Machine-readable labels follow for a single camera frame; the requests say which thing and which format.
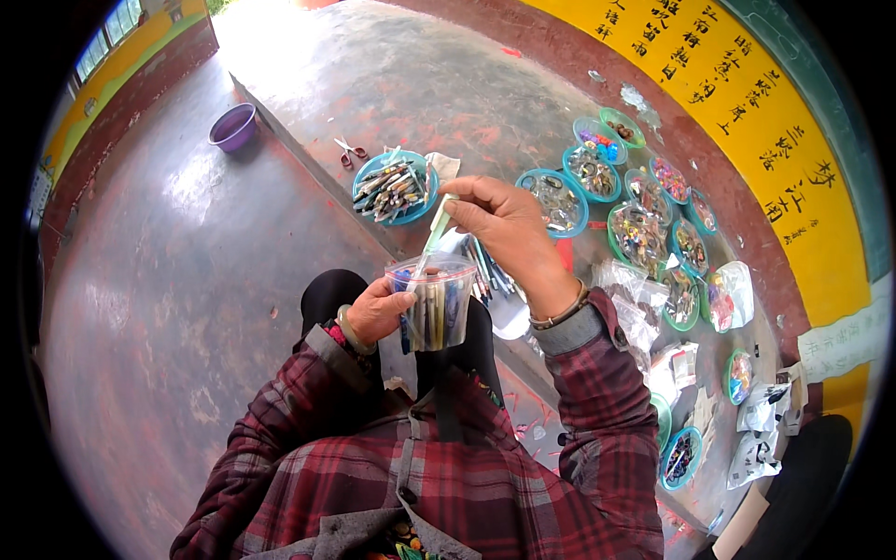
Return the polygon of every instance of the bracelet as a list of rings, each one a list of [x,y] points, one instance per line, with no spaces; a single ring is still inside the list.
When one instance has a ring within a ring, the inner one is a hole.
[[[545,329],[557,326],[566,319],[569,319],[570,317],[578,313],[580,309],[588,304],[589,290],[585,286],[585,282],[583,282],[581,278],[576,278],[576,280],[579,281],[579,283],[582,285],[582,288],[579,290],[579,296],[575,299],[573,304],[567,307],[566,311],[563,311],[558,316],[548,317],[545,321],[538,321],[537,319],[533,319],[530,316],[529,323],[532,325],[533,329],[535,329],[536,331],[544,331]]]
[[[374,352],[376,352],[376,342],[371,344],[370,346],[361,344],[361,341],[358,340],[358,336],[355,335],[355,332],[352,330],[351,325],[349,324],[349,319],[346,318],[346,313],[348,312],[351,306],[349,304],[344,304],[340,306],[339,311],[336,313],[336,324],[339,325],[340,330],[342,330],[342,334],[345,335],[345,339],[349,341],[351,347],[355,349],[358,354],[362,356],[370,356]]]

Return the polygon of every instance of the purple basin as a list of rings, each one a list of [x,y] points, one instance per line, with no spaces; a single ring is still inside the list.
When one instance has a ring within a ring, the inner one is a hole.
[[[255,105],[240,103],[215,122],[209,132],[209,144],[224,151],[237,150],[255,134]]]

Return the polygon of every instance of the pile of pens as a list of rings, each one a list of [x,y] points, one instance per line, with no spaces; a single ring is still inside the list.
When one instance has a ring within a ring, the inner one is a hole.
[[[467,337],[472,272],[428,273],[411,279],[411,269],[399,270],[394,291],[417,294],[417,302],[401,314],[401,351],[431,352],[462,344]]]
[[[374,221],[394,221],[409,208],[429,200],[429,162],[425,174],[407,159],[372,171],[361,177],[352,208],[362,216],[373,215]]]
[[[527,303],[526,294],[523,293],[520,285],[507,272],[504,272],[504,269],[498,266],[498,263],[495,262],[492,255],[488,254],[488,251],[479,243],[478,239],[473,236],[467,236],[461,243],[461,254],[476,263],[473,296],[483,306],[488,307],[488,302],[495,297],[493,295],[494,291],[501,292],[505,298],[515,292],[520,296],[523,303]]]

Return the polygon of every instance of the sleeve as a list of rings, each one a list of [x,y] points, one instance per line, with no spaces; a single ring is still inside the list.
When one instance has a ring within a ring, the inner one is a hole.
[[[560,393],[568,432],[560,475],[648,557],[662,557],[654,487],[659,447],[650,391],[626,350],[616,310],[600,288],[589,306],[536,332]]]
[[[227,556],[287,453],[363,423],[366,404],[374,400],[362,396],[375,386],[336,340],[316,325],[293,351],[234,425],[196,511],[171,545],[171,558]]]

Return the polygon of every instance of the wrist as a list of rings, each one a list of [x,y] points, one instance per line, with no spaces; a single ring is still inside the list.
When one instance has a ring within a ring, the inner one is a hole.
[[[565,269],[544,274],[538,280],[521,285],[529,300],[529,312],[536,321],[546,321],[569,309],[579,298],[582,283]]]
[[[358,354],[369,356],[376,351],[376,340],[367,340],[363,332],[355,331],[352,324],[352,316],[354,316],[352,306],[348,304],[341,306],[337,313],[336,324],[339,325],[342,334]]]

